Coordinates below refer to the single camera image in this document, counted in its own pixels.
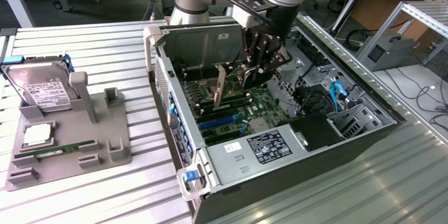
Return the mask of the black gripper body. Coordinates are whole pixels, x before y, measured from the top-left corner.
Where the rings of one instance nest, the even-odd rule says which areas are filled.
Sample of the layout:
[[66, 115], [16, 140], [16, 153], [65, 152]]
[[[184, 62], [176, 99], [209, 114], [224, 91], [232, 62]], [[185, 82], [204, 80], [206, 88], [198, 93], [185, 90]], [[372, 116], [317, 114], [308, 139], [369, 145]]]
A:
[[268, 18], [270, 23], [268, 25], [269, 35], [278, 37], [281, 40], [285, 39], [292, 23], [294, 22], [297, 13], [300, 10], [300, 5], [286, 7], [276, 6], [272, 10], [268, 11]]

